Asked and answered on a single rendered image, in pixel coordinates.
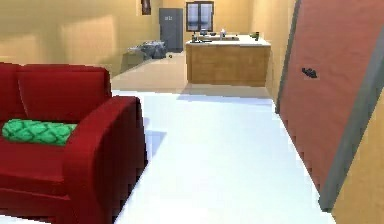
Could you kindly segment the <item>wooden kitchen counter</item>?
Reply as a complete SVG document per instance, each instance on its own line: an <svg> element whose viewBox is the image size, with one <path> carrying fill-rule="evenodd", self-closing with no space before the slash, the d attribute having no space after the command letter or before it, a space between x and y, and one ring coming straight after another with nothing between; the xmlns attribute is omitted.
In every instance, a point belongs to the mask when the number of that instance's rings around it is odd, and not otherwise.
<svg viewBox="0 0 384 224"><path fill-rule="evenodd" d="M249 35L230 40L187 41L187 80L191 84L264 87L271 44Z"/></svg>

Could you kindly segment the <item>grey garbage bag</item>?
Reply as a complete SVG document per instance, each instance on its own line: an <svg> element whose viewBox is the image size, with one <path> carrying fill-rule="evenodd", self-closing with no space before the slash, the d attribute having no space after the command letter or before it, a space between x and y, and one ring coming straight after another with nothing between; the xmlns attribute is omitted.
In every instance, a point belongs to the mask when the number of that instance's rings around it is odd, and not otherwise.
<svg viewBox="0 0 384 224"><path fill-rule="evenodd" d="M167 47L163 41L144 42L139 48L146 59L163 59L166 57Z"/></svg>

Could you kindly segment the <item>grey fridge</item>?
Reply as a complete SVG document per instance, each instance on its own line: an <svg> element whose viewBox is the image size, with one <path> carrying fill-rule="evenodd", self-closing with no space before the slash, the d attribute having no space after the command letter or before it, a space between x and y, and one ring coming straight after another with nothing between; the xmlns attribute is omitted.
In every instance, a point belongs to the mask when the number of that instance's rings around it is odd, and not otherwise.
<svg viewBox="0 0 384 224"><path fill-rule="evenodd" d="M166 45L168 52L183 51L183 9L159 9L160 40Z"/></svg>

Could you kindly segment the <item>dark framed window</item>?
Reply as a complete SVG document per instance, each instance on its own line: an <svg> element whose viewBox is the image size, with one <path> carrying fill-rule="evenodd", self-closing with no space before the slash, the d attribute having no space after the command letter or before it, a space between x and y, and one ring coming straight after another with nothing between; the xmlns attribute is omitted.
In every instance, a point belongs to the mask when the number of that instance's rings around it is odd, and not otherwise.
<svg viewBox="0 0 384 224"><path fill-rule="evenodd" d="M186 3L186 31L213 30L213 1L193 1Z"/></svg>

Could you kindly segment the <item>red sofa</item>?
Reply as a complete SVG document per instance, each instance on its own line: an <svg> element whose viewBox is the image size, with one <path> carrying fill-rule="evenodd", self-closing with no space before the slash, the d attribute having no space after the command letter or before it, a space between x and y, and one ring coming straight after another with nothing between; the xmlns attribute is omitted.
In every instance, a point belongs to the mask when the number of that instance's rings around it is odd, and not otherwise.
<svg viewBox="0 0 384 224"><path fill-rule="evenodd" d="M69 123L63 146L5 139L10 119ZM147 164L141 104L109 72L0 62L0 214L52 224L113 224Z"/></svg>

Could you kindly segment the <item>red room door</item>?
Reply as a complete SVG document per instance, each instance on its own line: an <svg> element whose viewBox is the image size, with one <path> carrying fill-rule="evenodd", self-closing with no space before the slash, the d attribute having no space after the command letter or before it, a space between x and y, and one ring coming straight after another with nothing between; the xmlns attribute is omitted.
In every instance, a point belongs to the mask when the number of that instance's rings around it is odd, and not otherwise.
<svg viewBox="0 0 384 224"><path fill-rule="evenodd" d="M276 111L324 212L334 207L383 87L384 0L297 0Z"/></svg>

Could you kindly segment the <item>green quilted cushion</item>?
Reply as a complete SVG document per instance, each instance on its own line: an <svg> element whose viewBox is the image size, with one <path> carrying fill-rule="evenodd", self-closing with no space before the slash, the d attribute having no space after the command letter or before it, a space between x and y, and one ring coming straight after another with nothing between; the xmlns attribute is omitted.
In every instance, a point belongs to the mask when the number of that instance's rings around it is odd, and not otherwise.
<svg viewBox="0 0 384 224"><path fill-rule="evenodd" d="M76 124L28 119L10 119L1 129L2 137L11 142L64 146Z"/></svg>

